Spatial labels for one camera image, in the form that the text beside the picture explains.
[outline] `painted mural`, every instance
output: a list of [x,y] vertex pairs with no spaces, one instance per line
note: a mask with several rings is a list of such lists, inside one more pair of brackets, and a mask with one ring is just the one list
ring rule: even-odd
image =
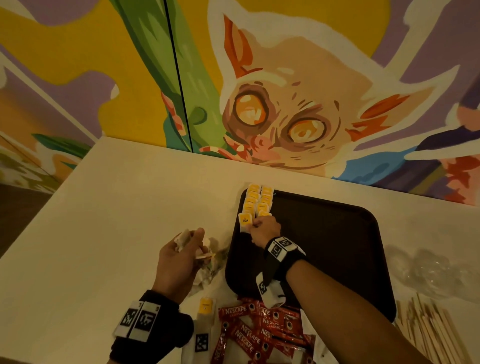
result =
[[480,2],[166,3],[194,152],[480,203]]
[[103,134],[159,146],[167,135],[188,150],[176,143],[188,140],[174,123],[183,122],[162,101],[178,103],[180,92],[161,6],[135,26],[169,89],[152,78],[116,3],[0,0],[0,182],[52,193]]
[[15,175],[106,134],[480,205],[479,105],[475,0],[0,0]]

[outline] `cartoon cat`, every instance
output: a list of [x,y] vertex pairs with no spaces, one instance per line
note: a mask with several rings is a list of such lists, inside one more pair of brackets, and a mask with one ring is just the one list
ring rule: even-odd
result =
[[210,0],[208,22],[224,80],[220,111],[231,135],[225,141],[237,155],[213,146],[201,151],[231,159],[339,176],[347,160],[405,150],[424,139],[355,151],[412,125],[457,72],[405,84],[325,24],[249,13],[234,0]]

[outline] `plastic tray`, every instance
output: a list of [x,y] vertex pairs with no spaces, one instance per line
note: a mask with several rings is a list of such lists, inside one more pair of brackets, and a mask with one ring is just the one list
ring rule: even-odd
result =
[[[240,200],[239,212],[246,190]],[[390,322],[396,305],[388,275],[382,239],[373,214],[358,206],[274,192],[271,213],[282,225],[282,235],[299,245],[310,262],[375,306]],[[238,219],[228,253],[225,278],[228,286],[245,297],[261,299],[255,277],[263,266],[262,249]],[[282,283],[287,305],[300,307],[291,288]]]

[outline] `white countertop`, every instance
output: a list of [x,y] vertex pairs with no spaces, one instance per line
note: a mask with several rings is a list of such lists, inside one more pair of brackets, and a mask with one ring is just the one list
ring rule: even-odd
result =
[[[362,206],[384,245],[480,266],[476,207],[103,137],[0,259],[0,356],[106,363],[120,317],[151,287],[161,246],[197,227],[229,242],[249,182]],[[219,286],[219,297],[232,297],[221,276],[207,292]],[[394,282],[394,291],[406,290]],[[201,295],[182,311],[195,317]],[[441,304],[480,363],[480,305]],[[175,350],[164,362],[179,358]]]

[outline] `left hand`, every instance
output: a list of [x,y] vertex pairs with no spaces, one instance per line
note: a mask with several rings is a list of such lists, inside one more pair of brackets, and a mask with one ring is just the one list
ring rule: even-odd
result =
[[205,230],[198,228],[191,231],[192,238],[181,252],[176,251],[177,244],[173,239],[160,249],[156,278],[152,290],[180,304],[192,289],[193,280],[199,269],[195,253],[208,248],[203,245]]

